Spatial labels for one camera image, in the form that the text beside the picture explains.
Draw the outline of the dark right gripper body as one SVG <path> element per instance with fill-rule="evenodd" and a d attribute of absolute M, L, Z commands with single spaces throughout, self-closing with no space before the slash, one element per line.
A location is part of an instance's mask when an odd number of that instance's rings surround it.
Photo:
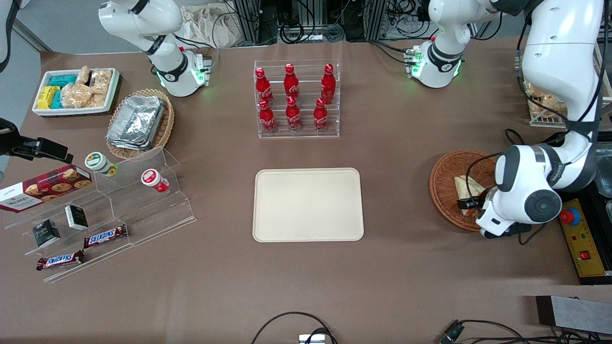
<path fill-rule="evenodd" d="M 0 118 L 0 154 L 20 158 L 35 158 L 33 147 L 35 139 L 19 134 L 17 126 L 9 120 Z"/>

